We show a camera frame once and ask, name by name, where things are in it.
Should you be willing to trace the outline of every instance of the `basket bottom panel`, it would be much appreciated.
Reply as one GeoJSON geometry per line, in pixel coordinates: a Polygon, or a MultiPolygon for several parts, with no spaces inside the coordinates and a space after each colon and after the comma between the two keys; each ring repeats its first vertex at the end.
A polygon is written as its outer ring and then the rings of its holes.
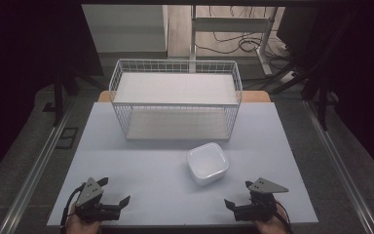
{"type": "Polygon", "coordinates": [[[223,109],[133,109],[127,139],[229,139],[223,109]]]}

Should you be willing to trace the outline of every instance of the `gray carpet floor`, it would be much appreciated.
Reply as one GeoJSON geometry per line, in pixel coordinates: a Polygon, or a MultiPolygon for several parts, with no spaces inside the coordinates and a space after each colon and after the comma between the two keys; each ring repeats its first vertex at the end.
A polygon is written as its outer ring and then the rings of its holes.
{"type": "MultiPolygon", "coordinates": [[[[237,62],[244,86],[252,85],[248,89],[256,90],[263,84],[263,80],[253,80],[263,78],[260,75],[260,67],[255,65],[256,60],[237,59],[237,62]]],[[[104,66],[105,77],[110,77],[112,70],[112,66],[104,66]]],[[[96,79],[105,85],[109,82],[109,78],[96,79]]],[[[58,143],[60,148],[54,150],[16,233],[58,233],[57,228],[48,228],[46,223],[85,129],[93,103],[97,101],[101,92],[79,78],[77,82],[80,94],[76,96],[72,114],[65,125],[65,128],[77,130],[75,140],[71,148],[62,148],[64,142],[58,143]]],[[[294,233],[365,233],[303,105],[299,95],[302,87],[303,84],[300,84],[271,96],[319,220],[319,223],[313,225],[293,225],[294,233]]],[[[28,122],[0,164],[0,225],[51,133],[54,113],[43,112],[42,109],[47,102],[53,101],[52,87],[38,92],[35,108],[28,122]]],[[[328,132],[374,214],[374,162],[340,121],[333,106],[329,105],[327,111],[328,132]]]]}

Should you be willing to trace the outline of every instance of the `white tabletop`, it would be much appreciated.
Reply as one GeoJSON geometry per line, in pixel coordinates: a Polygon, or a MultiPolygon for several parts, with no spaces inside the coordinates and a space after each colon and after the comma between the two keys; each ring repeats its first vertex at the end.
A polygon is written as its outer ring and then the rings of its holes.
{"type": "Polygon", "coordinates": [[[117,205],[131,195],[120,220],[103,225],[247,225],[235,222],[224,199],[249,204],[244,182],[260,176],[289,189],[275,197],[292,222],[318,222],[273,103],[242,103],[230,141],[217,142],[230,161],[227,174],[199,186],[186,153],[205,143],[126,141],[111,103],[95,103],[48,225],[59,225],[69,195],[90,176],[109,177],[103,204],[117,205]]]}

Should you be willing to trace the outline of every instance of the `wooden floor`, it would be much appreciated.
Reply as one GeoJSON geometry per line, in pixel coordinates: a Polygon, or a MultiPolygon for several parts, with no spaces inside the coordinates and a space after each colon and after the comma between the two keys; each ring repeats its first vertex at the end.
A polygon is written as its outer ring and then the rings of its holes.
{"type": "MultiPolygon", "coordinates": [[[[267,18],[273,8],[264,7],[210,7],[210,6],[198,6],[197,17],[222,17],[222,18],[267,18]]],[[[282,42],[276,37],[276,31],[278,30],[281,17],[284,8],[279,8],[276,14],[273,31],[270,36],[269,45],[273,49],[275,54],[281,54],[282,42]]],[[[168,6],[168,56],[170,58],[178,57],[189,57],[189,49],[191,43],[191,7],[190,6],[168,6]]],[[[241,32],[215,32],[215,36],[218,40],[225,40],[242,36],[241,32]]],[[[251,35],[255,38],[261,38],[261,33],[255,33],[251,35]]],[[[231,52],[238,48],[239,39],[218,42],[214,38],[212,32],[199,32],[196,35],[196,44],[200,47],[211,48],[221,52],[231,52]]],[[[250,45],[246,45],[246,49],[251,49],[250,45]]],[[[197,49],[197,57],[257,57],[255,52],[247,53],[240,49],[231,54],[219,54],[204,49],[197,49]]]]}

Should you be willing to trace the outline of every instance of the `floor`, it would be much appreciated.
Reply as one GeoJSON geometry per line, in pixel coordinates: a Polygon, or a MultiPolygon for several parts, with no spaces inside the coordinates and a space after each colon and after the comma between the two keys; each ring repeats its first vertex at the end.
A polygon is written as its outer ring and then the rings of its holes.
{"type": "MultiPolygon", "coordinates": [[[[224,11],[224,14],[230,15],[229,8],[227,8],[227,11],[226,9],[214,8],[213,11],[217,15],[222,14],[222,11],[224,11]]],[[[241,12],[239,9],[234,11],[235,16],[241,12]]],[[[174,29],[183,28],[177,26],[177,23],[188,24],[189,7],[170,7],[168,12],[171,18],[168,56],[171,58],[186,58],[188,57],[188,45],[190,43],[188,40],[190,37],[188,34],[176,32],[174,29]]],[[[208,7],[202,7],[198,10],[199,14],[206,14],[207,12],[208,7]]],[[[258,9],[256,13],[258,15],[264,14],[264,9],[258,9]]],[[[214,46],[214,49],[225,49],[226,51],[236,47],[235,43],[230,46],[217,45],[218,43],[212,39],[212,33],[207,36],[207,39],[198,36],[197,43],[203,43],[200,44],[201,46],[214,46]]],[[[199,59],[224,59],[224,57],[221,58],[220,55],[215,53],[210,54],[208,51],[200,52],[200,50],[198,50],[198,56],[199,59]]],[[[95,77],[95,79],[107,85],[116,58],[102,57],[100,59],[105,77],[95,77]]],[[[266,82],[255,54],[250,55],[237,51],[237,54],[231,54],[228,59],[234,59],[238,63],[243,86],[248,90],[257,90],[266,82]]],[[[42,173],[23,216],[17,223],[16,233],[58,233],[58,229],[46,227],[46,221],[74,157],[92,105],[97,101],[101,92],[101,90],[79,78],[76,80],[80,87],[80,94],[74,98],[71,115],[65,124],[65,129],[76,131],[75,139],[70,142],[71,144],[62,140],[57,142],[57,147],[42,173]]],[[[281,81],[278,80],[272,86],[280,83],[281,81]]],[[[293,226],[293,230],[295,233],[366,233],[345,191],[345,187],[336,174],[332,160],[319,140],[318,132],[311,124],[311,118],[300,98],[302,88],[303,84],[299,84],[285,92],[271,96],[319,219],[318,224],[297,224],[293,226]]],[[[72,99],[72,97],[65,96],[65,100],[69,99],[72,99]]],[[[0,225],[53,130],[54,113],[42,111],[47,102],[53,101],[54,91],[51,86],[37,94],[35,108],[28,122],[0,164],[0,225]]],[[[328,133],[332,137],[350,176],[374,215],[374,162],[338,118],[332,105],[327,107],[326,118],[329,128],[328,133]]]]}

